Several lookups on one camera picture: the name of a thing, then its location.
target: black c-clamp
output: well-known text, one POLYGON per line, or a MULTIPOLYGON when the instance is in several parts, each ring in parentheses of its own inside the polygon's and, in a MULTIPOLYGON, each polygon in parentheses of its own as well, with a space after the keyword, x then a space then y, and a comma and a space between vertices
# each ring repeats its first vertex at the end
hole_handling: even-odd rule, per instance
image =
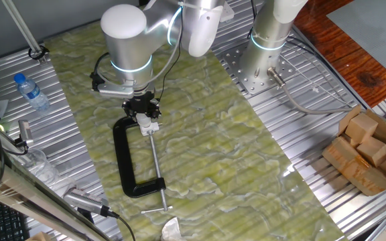
POLYGON ((115 154, 119 165, 121 186, 128 197, 142 197, 147 194, 155 193, 166 189, 163 177, 156 178, 145 183, 137 184, 133 172, 132 158, 127 142, 126 130, 131 127, 139 126, 136 121, 130 117, 121 118, 113 128, 115 154))

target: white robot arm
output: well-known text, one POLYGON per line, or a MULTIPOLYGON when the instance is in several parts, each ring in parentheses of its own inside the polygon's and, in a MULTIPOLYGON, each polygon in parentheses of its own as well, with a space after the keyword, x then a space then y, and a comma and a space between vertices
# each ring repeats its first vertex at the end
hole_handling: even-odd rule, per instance
MULTIPOLYGON (((241 57, 243 74, 260 80, 269 78, 267 70, 278 67, 281 47, 306 1, 266 1, 241 57)), ((156 131, 157 124, 151 120, 160 112, 153 81, 166 71, 178 44, 194 57, 203 56, 210 49, 223 4, 224 0, 152 0, 143 11, 126 4, 108 9, 101 27, 111 64, 122 85, 105 84, 91 76, 94 90, 124 99, 126 114, 140 124, 143 135, 156 131), (153 75, 153 53, 164 44, 175 46, 174 51, 163 70, 153 75)))

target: water bottle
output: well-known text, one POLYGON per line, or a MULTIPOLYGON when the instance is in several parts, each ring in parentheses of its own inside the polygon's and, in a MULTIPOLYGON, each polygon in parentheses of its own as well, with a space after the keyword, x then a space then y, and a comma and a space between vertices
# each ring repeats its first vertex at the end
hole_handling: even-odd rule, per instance
POLYGON ((47 160, 46 154, 39 149, 29 149, 26 155, 17 159, 32 175, 46 184, 59 196, 63 196, 71 187, 75 187, 75 180, 71 177, 60 177, 59 171, 47 160))
POLYGON ((50 106, 47 96, 40 91, 40 87, 29 78, 26 78, 23 74, 16 74, 14 81, 17 83, 17 90, 20 94, 27 99, 32 108, 38 111, 47 110, 50 106))

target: metal bracket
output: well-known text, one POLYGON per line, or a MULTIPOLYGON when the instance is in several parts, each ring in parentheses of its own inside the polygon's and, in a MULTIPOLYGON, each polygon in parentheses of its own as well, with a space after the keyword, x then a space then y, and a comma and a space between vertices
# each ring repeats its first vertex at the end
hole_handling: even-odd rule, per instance
MULTIPOLYGON (((227 72, 236 76, 239 81, 239 84, 247 92, 249 92, 250 94, 257 94, 269 88, 270 86, 273 86, 276 83, 273 78, 269 78, 267 80, 248 79, 248 77, 242 73, 242 68, 239 65, 239 60, 241 59, 243 50, 247 47, 247 44, 248 43, 241 44, 237 48, 231 48, 223 52, 222 58, 229 67, 227 72)), ((286 79, 290 76, 293 76, 296 71, 294 70, 293 66, 291 66, 280 58, 278 73, 279 76, 286 79)))
POLYGON ((98 91, 101 95, 115 98, 133 98, 133 88, 115 84, 99 84, 98 91))

